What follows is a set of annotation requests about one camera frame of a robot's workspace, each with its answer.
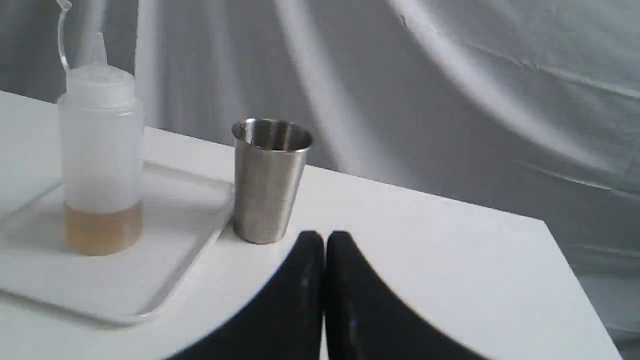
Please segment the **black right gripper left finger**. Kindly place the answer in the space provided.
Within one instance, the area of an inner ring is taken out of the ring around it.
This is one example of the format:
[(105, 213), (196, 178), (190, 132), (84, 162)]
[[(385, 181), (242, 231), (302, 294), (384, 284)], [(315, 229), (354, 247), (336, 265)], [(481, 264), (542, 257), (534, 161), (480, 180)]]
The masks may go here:
[(317, 360), (322, 346), (325, 245), (302, 231), (256, 296), (174, 360)]

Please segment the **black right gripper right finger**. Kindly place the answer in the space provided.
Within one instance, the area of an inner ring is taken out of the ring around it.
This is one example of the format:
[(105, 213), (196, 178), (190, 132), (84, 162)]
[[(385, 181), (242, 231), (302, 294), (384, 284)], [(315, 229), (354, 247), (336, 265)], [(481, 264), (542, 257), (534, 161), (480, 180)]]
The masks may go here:
[(480, 360), (409, 308), (347, 231), (326, 243), (325, 333), (331, 360)]

